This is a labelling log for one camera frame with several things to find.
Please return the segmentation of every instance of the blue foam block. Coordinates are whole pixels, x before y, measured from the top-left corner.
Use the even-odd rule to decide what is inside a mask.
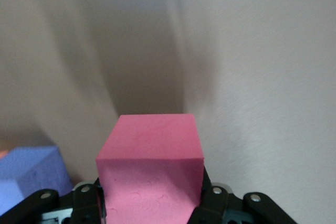
[[[46,188],[60,196],[72,190],[57,146],[15,148],[0,159],[0,215]]]

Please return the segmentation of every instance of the foam cube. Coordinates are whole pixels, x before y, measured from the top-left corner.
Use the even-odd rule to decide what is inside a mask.
[[[19,147],[0,159],[0,215],[46,188],[60,196],[72,190],[57,146]]]
[[[186,224],[204,157],[191,114],[122,115],[99,152],[107,224]]]
[[[8,154],[8,151],[5,150],[5,151],[0,151],[0,158],[6,156]]]

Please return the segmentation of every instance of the pink cube top face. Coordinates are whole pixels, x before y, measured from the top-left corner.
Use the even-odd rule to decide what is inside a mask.
[[[203,159],[192,114],[122,115],[97,159]]]

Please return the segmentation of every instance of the pink foam cube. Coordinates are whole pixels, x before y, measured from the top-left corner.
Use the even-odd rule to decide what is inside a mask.
[[[122,115],[99,152],[107,224],[186,224],[204,157],[191,114]]]

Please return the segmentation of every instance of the metal screw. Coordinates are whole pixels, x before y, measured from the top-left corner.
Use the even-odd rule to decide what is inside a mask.
[[[51,195],[51,193],[44,193],[44,194],[41,195],[40,198],[41,198],[41,199],[46,199],[46,198],[49,198],[50,195]]]
[[[260,202],[261,201],[261,198],[256,195],[256,194],[251,194],[251,200],[253,200],[254,202]]]
[[[222,193],[222,190],[219,188],[219,187],[214,187],[212,189],[212,191],[215,193],[215,194],[221,194]]]
[[[82,193],[86,193],[88,190],[90,190],[90,187],[89,186],[85,186],[82,188],[81,192]]]

